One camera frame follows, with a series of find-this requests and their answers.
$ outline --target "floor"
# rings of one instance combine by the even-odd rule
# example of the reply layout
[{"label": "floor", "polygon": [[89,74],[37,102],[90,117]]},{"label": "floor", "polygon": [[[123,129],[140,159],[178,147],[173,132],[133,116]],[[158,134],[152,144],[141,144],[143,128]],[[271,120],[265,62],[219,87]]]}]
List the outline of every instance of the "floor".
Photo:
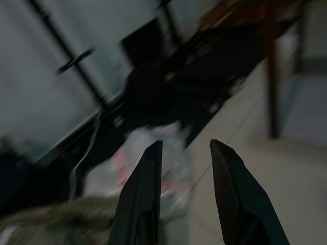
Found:
[{"label": "floor", "polygon": [[296,41],[292,30],[278,40],[281,139],[268,139],[263,61],[189,146],[194,173],[193,199],[187,216],[165,225],[167,244],[224,244],[214,197],[210,139],[222,141],[241,156],[268,193],[290,244],[325,243],[327,69],[323,69],[327,67],[326,12],[326,2],[310,6],[303,74],[291,72],[291,47]]}]

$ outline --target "black metal frame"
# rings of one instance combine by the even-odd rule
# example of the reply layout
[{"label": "black metal frame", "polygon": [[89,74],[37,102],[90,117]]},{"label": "black metal frame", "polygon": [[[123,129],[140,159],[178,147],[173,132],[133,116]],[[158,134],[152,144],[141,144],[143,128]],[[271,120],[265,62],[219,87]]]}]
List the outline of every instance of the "black metal frame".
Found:
[{"label": "black metal frame", "polygon": [[59,34],[58,29],[54,26],[54,24],[50,20],[49,14],[43,9],[43,7],[40,5],[40,3],[37,0],[27,0],[27,3],[30,5],[30,7],[34,10],[35,14],[42,20],[42,23],[47,28],[49,33],[52,35],[54,40],[57,42],[61,50],[64,52],[64,54],[67,56],[69,61],[59,68],[57,70],[58,73],[63,73],[67,71],[72,66],[75,67],[76,71],[84,81],[87,88],[90,90],[90,92],[93,94],[94,99],[96,102],[106,111],[110,110],[110,106],[106,103],[106,101],[103,99],[103,97],[100,95],[96,87],[94,86],[94,83],[92,82],[90,76],[87,74],[87,72],[82,68],[82,66],[79,64],[80,61],[82,61],[84,58],[89,56],[93,50],[89,49],[80,56],[76,57],[71,50],[71,48],[67,45],[67,42],[64,41],[63,37]]}]

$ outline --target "plastic bag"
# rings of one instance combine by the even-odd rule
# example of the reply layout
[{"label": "plastic bag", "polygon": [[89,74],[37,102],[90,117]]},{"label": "plastic bag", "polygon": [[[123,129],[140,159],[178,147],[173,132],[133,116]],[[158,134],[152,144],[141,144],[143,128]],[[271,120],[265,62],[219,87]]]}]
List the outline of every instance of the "plastic bag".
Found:
[{"label": "plastic bag", "polygon": [[119,196],[144,150],[162,140],[160,219],[171,220],[185,214],[192,190],[190,153],[185,149],[185,138],[186,133],[180,132],[178,122],[134,130],[111,159],[86,176],[83,195]]}]

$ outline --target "white wall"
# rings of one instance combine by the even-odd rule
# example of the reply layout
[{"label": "white wall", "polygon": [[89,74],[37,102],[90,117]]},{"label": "white wall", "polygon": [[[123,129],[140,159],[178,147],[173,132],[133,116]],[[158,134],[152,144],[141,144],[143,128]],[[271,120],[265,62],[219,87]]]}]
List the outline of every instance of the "white wall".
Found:
[{"label": "white wall", "polygon": [[[216,0],[174,0],[184,36]],[[154,0],[43,0],[52,20],[109,101],[124,88],[131,68],[118,46],[158,13]],[[0,1],[0,137],[9,135],[35,158],[48,151],[98,108],[73,71],[57,76],[67,60],[25,0]]]}]

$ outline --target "tile floor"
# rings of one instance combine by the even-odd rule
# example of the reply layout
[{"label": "tile floor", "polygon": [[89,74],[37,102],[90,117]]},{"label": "tile floor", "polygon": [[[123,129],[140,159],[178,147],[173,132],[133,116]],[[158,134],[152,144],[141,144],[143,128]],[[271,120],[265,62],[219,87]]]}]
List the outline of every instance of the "tile floor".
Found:
[{"label": "tile floor", "polygon": [[[262,62],[189,146],[193,199],[186,217],[165,225],[168,245],[224,244],[214,197],[209,150],[212,138],[233,147],[241,156],[268,193],[290,244],[327,243],[327,71],[319,70],[327,68],[319,56],[325,53],[327,61],[327,52],[316,50],[320,43],[319,48],[327,51],[327,34],[323,34],[327,33],[327,4],[317,2],[310,10],[306,51],[310,69],[291,76],[286,64],[292,57],[281,60],[282,138],[268,139]],[[321,35],[326,36],[324,43]],[[287,46],[285,39],[279,40],[281,50]]]}]

